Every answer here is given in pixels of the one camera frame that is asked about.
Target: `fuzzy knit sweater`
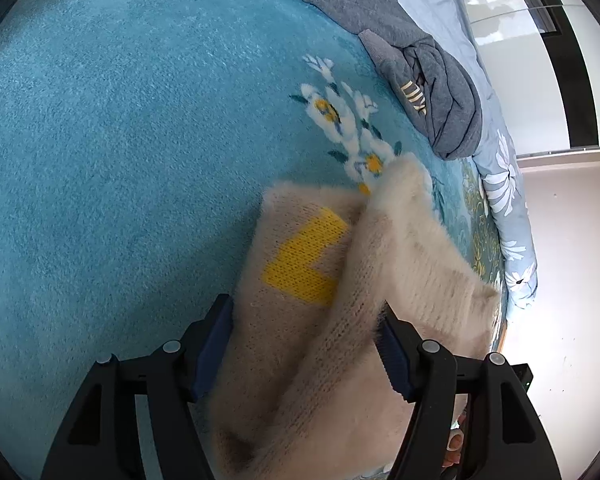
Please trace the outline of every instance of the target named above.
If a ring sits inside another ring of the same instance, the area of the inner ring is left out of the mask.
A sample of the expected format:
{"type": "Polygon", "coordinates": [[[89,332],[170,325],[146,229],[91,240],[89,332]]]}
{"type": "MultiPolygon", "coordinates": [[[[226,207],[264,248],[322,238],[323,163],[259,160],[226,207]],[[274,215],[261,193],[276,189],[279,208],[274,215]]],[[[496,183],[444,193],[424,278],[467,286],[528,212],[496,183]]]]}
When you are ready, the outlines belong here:
{"type": "Polygon", "coordinates": [[[498,293],[435,218],[413,156],[392,162],[368,201],[293,184],[266,193],[210,401],[227,478],[344,480],[395,459],[413,405],[374,345],[385,300],[422,338],[489,351],[498,293]]]}

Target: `screw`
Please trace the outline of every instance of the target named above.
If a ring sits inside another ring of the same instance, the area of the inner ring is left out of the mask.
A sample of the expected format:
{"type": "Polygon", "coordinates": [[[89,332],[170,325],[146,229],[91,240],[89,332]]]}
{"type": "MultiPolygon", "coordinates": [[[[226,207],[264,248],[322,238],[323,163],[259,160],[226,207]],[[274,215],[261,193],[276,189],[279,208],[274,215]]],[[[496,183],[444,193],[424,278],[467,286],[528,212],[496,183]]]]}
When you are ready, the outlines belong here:
{"type": "Polygon", "coordinates": [[[501,366],[506,362],[504,359],[504,355],[498,354],[497,352],[489,354],[489,361],[498,366],[501,366]]]}
{"type": "Polygon", "coordinates": [[[112,357],[112,354],[111,354],[111,353],[108,353],[108,354],[101,354],[101,355],[99,355],[99,356],[96,358],[96,362],[97,362],[99,365],[105,365],[105,364],[107,364],[107,363],[109,363],[109,362],[111,361],[111,357],[112,357]]]}
{"type": "Polygon", "coordinates": [[[436,341],[433,341],[433,339],[427,339],[422,342],[422,349],[430,354],[435,354],[440,350],[440,345],[436,341]]]}
{"type": "Polygon", "coordinates": [[[175,354],[178,350],[180,350],[180,342],[177,340],[167,341],[164,345],[162,345],[162,350],[167,352],[167,354],[175,354]]]}

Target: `yellow flower center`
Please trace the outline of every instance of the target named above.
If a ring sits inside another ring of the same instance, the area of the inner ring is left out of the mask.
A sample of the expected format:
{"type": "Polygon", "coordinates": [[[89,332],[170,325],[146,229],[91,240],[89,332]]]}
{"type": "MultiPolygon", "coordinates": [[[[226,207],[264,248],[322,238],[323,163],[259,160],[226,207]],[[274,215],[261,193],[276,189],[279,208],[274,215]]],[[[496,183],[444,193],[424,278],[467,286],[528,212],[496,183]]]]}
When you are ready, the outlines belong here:
{"type": "Polygon", "coordinates": [[[358,190],[360,191],[360,193],[362,193],[365,196],[369,196],[371,195],[371,190],[368,188],[368,186],[364,183],[362,184],[358,184],[358,190]]]}
{"type": "Polygon", "coordinates": [[[365,157],[366,168],[373,174],[382,173],[382,160],[375,153],[365,157]]]}
{"type": "Polygon", "coordinates": [[[338,120],[337,111],[327,99],[316,99],[314,106],[330,123],[334,123],[338,120]]]}

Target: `white floral print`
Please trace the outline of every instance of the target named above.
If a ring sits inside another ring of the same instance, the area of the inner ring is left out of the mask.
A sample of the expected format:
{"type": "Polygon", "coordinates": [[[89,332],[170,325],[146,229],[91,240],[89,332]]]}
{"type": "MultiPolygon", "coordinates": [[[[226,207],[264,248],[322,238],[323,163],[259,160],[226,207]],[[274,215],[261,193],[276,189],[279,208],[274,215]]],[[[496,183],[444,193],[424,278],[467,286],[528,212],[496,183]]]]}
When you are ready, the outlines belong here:
{"type": "Polygon", "coordinates": [[[498,294],[502,293],[502,278],[500,277],[500,271],[496,273],[496,279],[493,282],[493,286],[498,291],[498,294]]]}
{"type": "Polygon", "coordinates": [[[521,260],[524,256],[520,253],[524,253],[526,251],[525,246],[516,247],[518,242],[512,240],[510,242],[500,242],[500,249],[502,250],[503,256],[509,260],[521,260]]]}
{"type": "Polygon", "coordinates": [[[331,59],[321,59],[319,57],[309,56],[309,54],[302,56],[302,59],[304,59],[311,68],[320,72],[327,83],[335,83],[335,79],[331,75],[331,69],[333,68],[333,61],[331,59]]]}
{"type": "Polygon", "coordinates": [[[512,292],[519,292],[522,290],[522,288],[529,283],[529,280],[531,280],[531,276],[533,275],[535,269],[536,264],[532,263],[525,269],[525,271],[522,273],[522,276],[520,276],[517,272],[512,272],[511,274],[505,272],[504,279],[507,282],[509,290],[512,292]]]}
{"type": "Polygon", "coordinates": [[[494,213],[499,213],[506,207],[504,216],[507,216],[512,211],[511,202],[514,199],[516,192],[518,173],[515,165],[511,163],[509,147],[507,146],[504,135],[500,133],[500,130],[498,130],[498,152],[496,153],[496,160],[498,161],[498,166],[501,167],[503,171],[495,174],[488,174],[484,178],[484,181],[493,186],[500,185],[500,187],[493,190],[487,189],[487,198],[491,203],[491,208],[494,213]]]}
{"type": "Polygon", "coordinates": [[[320,126],[327,139],[342,146],[343,151],[330,150],[328,155],[343,165],[345,173],[358,184],[361,192],[371,193],[385,165],[400,155],[402,143],[396,142],[391,146],[382,140],[380,131],[370,124],[371,115],[378,111],[378,104],[344,81],[338,85],[331,72],[333,61],[309,54],[302,59],[322,75],[327,85],[321,92],[313,85],[302,84],[301,95],[292,95],[291,98],[305,104],[307,115],[320,126]],[[344,89],[353,102],[355,112],[340,89],[344,89]]]}
{"type": "Polygon", "coordinates": [[[484,191],[484,184],[482,183],[482,179],[478,178],[478,190],[480,190],[480,197],[482,198],[482,205],[484,206],[484,215],[489,217],[489,201],[487,200],[487,195],[484,191]]]}

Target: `gray sweatshirt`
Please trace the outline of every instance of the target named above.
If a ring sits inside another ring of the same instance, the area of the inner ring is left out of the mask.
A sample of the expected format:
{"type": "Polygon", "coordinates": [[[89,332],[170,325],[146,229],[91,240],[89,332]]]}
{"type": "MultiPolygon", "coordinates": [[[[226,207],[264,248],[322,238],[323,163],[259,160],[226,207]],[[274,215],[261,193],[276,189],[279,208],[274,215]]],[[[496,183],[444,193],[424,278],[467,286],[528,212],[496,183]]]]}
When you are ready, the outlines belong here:
{"type": "Polygon", "coordinates": [[[434,153],[474,154],[482,111],[474,83],[456,59],[409,17],[398,0],[304,0],[357,34],[434,153]]]}

